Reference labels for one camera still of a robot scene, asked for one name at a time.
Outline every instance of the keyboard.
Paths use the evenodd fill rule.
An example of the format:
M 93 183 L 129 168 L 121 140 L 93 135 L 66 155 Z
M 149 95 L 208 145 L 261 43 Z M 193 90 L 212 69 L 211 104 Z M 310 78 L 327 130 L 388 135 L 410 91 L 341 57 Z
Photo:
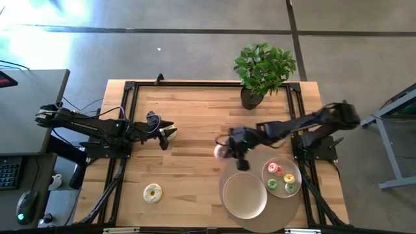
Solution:
M 22 157 L 0 157 L 0 190 L 18 188 Z

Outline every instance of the black plant pot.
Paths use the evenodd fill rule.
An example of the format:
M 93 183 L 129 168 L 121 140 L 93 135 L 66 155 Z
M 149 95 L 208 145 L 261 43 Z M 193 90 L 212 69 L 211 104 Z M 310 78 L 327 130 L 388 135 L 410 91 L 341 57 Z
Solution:
M 261 94 L 252 94 L 252 91 L 246 87 L 243 87 L 240 93 L 241 105 L 247 110 L 254 109 L 258 104 L 261 103 L 264 96 Z

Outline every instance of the gray metal leg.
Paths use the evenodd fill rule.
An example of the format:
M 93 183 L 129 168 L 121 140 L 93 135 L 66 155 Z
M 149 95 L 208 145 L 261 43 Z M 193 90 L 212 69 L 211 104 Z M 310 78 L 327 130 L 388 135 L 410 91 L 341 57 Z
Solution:
M 395 172 L 396 179 L 401 179 L 402 173 L 400 172 L 400 169 L 398 168 L 396 156 L 395 156 L 395 153 L 393 152 L 393 148 L 391 147 L 391 143 L 387 135 L 387 132 L 385 131 L 383 121 L 379 119 L 376 119 L 376 121 L 377 121 L 378 130 L 380 131 L 380 134 L 383 139 L 385 150 L 387 151 L 387 155 L 389 156 L 391 167 L 393 168 L 393 171 Z
M 384 114 L 387 114 L 388 112 L 391 112 L 391 111 L 397 109 L 398 107 L 400 107 L 401 105 L 405 104 L 406 102 L 412 100 L 413 98 L 416 98 L 416 90 L 413 90 L 410 93 L 406 94 L 405 96 L 399 98 L 398 100 L 388 104 L 383 109 L 379 110 L 378 112 L 376 112 L 373 115 L 375 117 L 381 117 Z M 365 120 L 361 121 L 360 126 L 361 127 L 366 127 L 369 124 L 373 124 L 376 121 L 375 117 L 370 116 L 370 117 L 366 118 Z
M 403 187 L 406 185 L 416 185 L 416 176 L 395 179 L 378 184 L 382 190 Z

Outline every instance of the computer mouse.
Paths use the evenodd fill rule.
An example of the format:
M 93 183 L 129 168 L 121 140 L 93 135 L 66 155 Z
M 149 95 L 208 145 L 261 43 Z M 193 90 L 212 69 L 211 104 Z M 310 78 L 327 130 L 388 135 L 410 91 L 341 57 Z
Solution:
M 36 213 L 36 202 L 38 200 L 38 192 L 29 190 L 24 192 L 16 207 L 16 220 L 18 224 L 25 225 L 33 221 Z

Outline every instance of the green donut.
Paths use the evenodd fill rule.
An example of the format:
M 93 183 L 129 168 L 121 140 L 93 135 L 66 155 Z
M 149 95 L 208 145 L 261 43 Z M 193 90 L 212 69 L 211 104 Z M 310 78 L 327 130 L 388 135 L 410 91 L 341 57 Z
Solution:
M 296 184 L 294 184 L 294 183 L 291 183 L 291 184 L 287 183 L 285 185 L 285 189 L 286 189 L 286 192 L 288 192 L 288 193 L 294 193 L 294 192 L 296 192 Z
M 278 188 L 279 183 L 275 179 L 269 179 L 267 181 L 267 187 L 271 190 L 275 190 Z

